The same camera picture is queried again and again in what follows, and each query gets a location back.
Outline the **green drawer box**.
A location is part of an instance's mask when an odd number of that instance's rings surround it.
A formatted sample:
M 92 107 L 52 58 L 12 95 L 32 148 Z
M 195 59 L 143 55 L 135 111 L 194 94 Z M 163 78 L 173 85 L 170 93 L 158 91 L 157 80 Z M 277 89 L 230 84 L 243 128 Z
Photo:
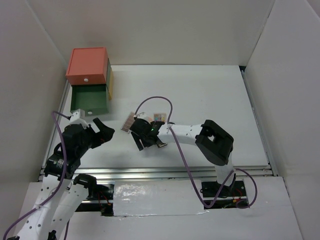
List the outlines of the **green drawer box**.
M 110 60 L 107 63 L 105 84 L 71 85 L 70 112 L 81 109 L 85 116 L 105 115 L 110 112 L 109 78 L 112 70 Z

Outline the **coral top drawer box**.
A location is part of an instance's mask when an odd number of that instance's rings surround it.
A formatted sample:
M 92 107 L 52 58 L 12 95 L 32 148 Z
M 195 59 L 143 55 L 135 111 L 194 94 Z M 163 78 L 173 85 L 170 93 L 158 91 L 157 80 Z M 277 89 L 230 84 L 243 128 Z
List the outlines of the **coral top drawer box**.
M 66 79 L 72 85 L 100 85 L 107 82 L 108 53 L 105 47 L 74 48 Z

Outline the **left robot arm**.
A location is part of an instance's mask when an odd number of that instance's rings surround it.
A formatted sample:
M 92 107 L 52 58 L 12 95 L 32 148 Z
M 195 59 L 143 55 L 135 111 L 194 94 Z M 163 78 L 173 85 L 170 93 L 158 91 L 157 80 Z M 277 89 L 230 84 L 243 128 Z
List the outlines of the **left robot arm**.
M 33 208 L 12 223 L 3 235 L 9 239 L 9 231 L 19 222 L 24 222 L 13 240 L 57 240 L 67 235 L 69 222 L 81 202 L 91 200 L 98 194 L 97 179 L 88 174 L 75 176 L 82 156 L 89 150 L 109 142 L 115 133 L 99 118 L 91 125 L 80 117 L 69 116 L 70 124 L 61 130 L 58 122 L 55 128 L 60 143 L 47 159 L 40 192 Z

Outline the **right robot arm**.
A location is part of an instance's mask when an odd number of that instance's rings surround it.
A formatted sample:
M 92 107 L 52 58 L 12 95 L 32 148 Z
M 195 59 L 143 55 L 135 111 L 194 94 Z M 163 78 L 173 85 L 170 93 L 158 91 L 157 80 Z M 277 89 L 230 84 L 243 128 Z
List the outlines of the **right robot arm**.
M 174 142 L 198 147 L 215 167 L 218 192 L 228 196 L 235 190 L 231 160 L 234 138 L 214 121 L 207 119 L 203 124 L 177 125 L 136 118 L 130 131 L 140 151 L 154 145 L 163 148 Z

